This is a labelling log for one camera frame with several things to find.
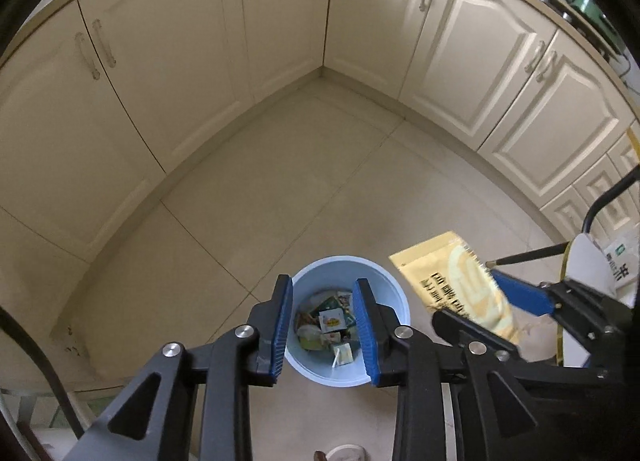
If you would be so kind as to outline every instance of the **yellow packet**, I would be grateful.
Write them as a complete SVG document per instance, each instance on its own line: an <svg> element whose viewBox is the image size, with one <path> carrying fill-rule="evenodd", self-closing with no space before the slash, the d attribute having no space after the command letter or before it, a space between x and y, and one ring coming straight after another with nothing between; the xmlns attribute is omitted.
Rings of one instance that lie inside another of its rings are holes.
<svg viewBox="0 0 640 461"><path fill-rule="evenodd" d="M459 235L445 232L389 259L428 309L449 308L514 344L518 342L507 298Z"/></svg>

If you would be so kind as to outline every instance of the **yellow plastic bag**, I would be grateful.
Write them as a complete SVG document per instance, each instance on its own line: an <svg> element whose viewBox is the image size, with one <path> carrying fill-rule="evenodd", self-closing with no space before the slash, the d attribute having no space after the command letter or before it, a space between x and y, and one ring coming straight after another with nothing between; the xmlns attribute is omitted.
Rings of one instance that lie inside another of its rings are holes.
<svg viewBox="0 0 640 461"><path fill-rule="evenodd" d="M446 232L389 259L428 309L449 308L512 343L518 342L509 302L459 235Z"/></svg>

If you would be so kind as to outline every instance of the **tile floor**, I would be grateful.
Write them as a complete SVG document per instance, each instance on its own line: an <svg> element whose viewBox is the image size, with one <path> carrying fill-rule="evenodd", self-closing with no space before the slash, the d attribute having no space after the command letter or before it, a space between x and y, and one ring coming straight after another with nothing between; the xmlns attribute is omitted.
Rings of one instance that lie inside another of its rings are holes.
<svg viewBox="0 0 640 461"><path fill-rule="evenodd" d="M162 200L87 291L80 332L100 375L130 376L165 342L195 346L244 323L279 273L351 254L394 274L412 325L433 335L388 257L447 230L481 260L551 244L439 141L321 78L252 121ZM509 271L548 281L559 264ZM553 333L537 336L531 355L549 356L553 346ZM286 365L276 388L252 389L251 397L256 461L311 459L341 443L362 444L372 461L390 458L392 391L328 389Z"/></svg>

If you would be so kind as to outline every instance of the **power cord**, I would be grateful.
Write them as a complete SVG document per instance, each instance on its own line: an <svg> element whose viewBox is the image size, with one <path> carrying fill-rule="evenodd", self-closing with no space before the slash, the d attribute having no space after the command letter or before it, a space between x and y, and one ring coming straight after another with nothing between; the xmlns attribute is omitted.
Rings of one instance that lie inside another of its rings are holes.
<svg viewBox="0 0 640 461"><path fill-rule="evenodd" d="M58 378L53 365L51 365L47 356L44 354L42 349L40 349L40 346L35 343L35 340L29 336L18 321L9 315L2 306L0 306L0 329L4 331L15 343L17 343L17 345L27 353L31 361L36 364L36 367L39 368L40 372L44 375L47 383L51 387L51 391L56 397L60 405L60 409L62 409L71 429L74 431L76 437L80 439L82 434L84 434L84 428L82 428L78 415L71 405L71 401L66 395L65 388L62 385L60 378Z"/></svg>

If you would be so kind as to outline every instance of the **cabinet panel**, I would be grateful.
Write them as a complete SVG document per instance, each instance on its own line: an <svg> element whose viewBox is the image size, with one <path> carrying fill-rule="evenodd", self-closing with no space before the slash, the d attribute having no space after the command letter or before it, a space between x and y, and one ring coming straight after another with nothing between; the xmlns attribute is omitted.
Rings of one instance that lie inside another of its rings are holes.
<svg viewBox="0 0 640 461"><path fill-rule="evenodd" d="M631 130L634 131L634 134L638 138L640 138L640 124L638 122L633 122L631 124ZM629 140L626 134L616 142L607 154L609 154L609 157L620 173L620 176L626 176L626 174L638 164L638 156L633 146L631 146L631 140ZM638 183L632 185L629 189L629 193L631 194L631 197L638 209L640 209L640 186Z"/></svg>
<svg viewBox="0 0 640 461"><path fill-rule="evenodd" d="M571 240L582 230L582 221L587 215L589 206L578 194L578 191L570 186L560 196L543 206L541 210L560 231L562 237ZM607 239L607 234L597 220L591 226L591 234L601 242Z"/></svg>
<svg viewBox="0 0 640 461"><path fill-rule="evenodd" d="M600 158L593 167L585 172L574 183L578 194L590 206L593 202L613 187L622 176L613 166L608 156ZM614 237L623 228L628 227L640 220L638 209L631 199L629 192L622 193L604 207L597 216L609 237Z"/></svg>
<svg viewBox="0 0 640 461"><path fill-rule="evenodd" d="M68 4L0 70L0 206L92 260L163 177Z"/></svg>
<svg viewBox="0 0 640 461"><path fill-rule="evenodd" d="M476 150L555 30L521 0L433 0L400 101Z"/></svg>
<svg viewBox="0 0 640 461"><path fill-rule="evenodd" d="M328 0L243 4L255 101L322 66Z"/></svg>
<svg viewBox="0 0 640 461"><path fill-rule="evenodd" d="M398 98L428 1L331 0L325 66Z"/></svg>
<svg viewBox="0 0 640 461"><path fill-rule="evenodd" d="M79 3L111 83L164 170L252 104L242 0Z"/></svg>
<svg viewBox="0 0 640 461"><path fill-rule="evenodd" d="M600 67L558 31L479 154L542 206L595 164L633 118Z"/></svg>

